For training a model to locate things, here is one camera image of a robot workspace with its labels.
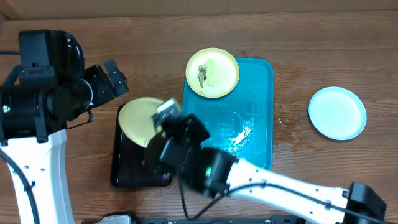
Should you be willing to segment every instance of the yellow plate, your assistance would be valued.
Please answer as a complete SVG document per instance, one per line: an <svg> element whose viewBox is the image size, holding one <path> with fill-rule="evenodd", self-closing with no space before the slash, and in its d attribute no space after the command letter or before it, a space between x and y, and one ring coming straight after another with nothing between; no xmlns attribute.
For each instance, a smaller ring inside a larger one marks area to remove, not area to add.
<svg viewBox="0 0 398 224"><path fill-rule="evenodd" d="M191 57L185 76L195 93L207 98L219 98L235 88L239 80L239 65L229 52L207 48Z"/></svg>
<svg viewBox="0 0 398 224"><path fill-rule="evenodd" d="M152 97L126 103L119 113L119 125L123 133L137 145L147 147L156 134L152 115L156 114L157 107L162 103L162 100Z"/></svg>

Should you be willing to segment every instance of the wooden table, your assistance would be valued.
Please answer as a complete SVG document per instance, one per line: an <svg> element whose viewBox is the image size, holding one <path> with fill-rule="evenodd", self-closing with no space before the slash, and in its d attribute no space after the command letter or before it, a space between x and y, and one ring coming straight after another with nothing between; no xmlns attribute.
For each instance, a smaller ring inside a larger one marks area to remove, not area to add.
<svg viewBox="0 0 398 224"><path fill-rule="evenodd" d="M182 100L188 59L205 47L274 67L273 171L315 184L370 185L398 222L398 12L306 12L229 16L123 17L5 22L1 50L18 49L20 30L59 29L80 41L87 67L115 59L130 92L95 109L93 123L68 131L67 176L76 220L135 210L140 217L183 218L177 181L165 188L115 189L109 183L116 109L142 96ZM19 63L0 56L1 79ZM323 137L308 102L326 86L342 86L364 102L368 122L351 141ZM9 170L0 163L0 223L18 223ZM187 194L190 213L210 200ZM268 217L267 205L225 199L206 217Z"/></svg>

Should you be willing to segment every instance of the black tray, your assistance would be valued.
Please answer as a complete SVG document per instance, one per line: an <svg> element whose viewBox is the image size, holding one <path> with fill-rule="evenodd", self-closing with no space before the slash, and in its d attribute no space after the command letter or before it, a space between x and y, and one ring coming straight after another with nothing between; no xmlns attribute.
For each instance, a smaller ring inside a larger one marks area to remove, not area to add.
<svg viewBox="0 0 398 224"><path fill-rule="evenodd" d="M118 108L114 137L111 184L114 187L134 189L138 187L166 187L172 174L165 170L147 169L142 166L145 148L132 142L119 126Z"/></svg>

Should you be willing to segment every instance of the plate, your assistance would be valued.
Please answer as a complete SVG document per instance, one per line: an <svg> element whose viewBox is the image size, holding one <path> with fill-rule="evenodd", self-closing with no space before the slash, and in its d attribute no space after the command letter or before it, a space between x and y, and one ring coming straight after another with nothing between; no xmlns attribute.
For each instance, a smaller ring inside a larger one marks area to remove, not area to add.
<svg viewBox="0 0 398 224"><path fill-rule="evenodd" d="M156 135L152 115L163 101L152 97L138 98L126 103L119 113L123 133L137 145L146 148Z"/></svg>
<svg viewBox="0 0 398 224"><path fill-rule="evenodd" d="M349 140L359 135L366 125L366 110L351 91L331 86L318 91L308 107L315 128L336 140Z"/></svg>
<svg viewBox="0 0 398 224"><path fill-rule="evenodd" d="M235 88L239 80L239 66L229 52L207 48L191 57L185 76L195 93L206 98L219 98Z"/></svg>

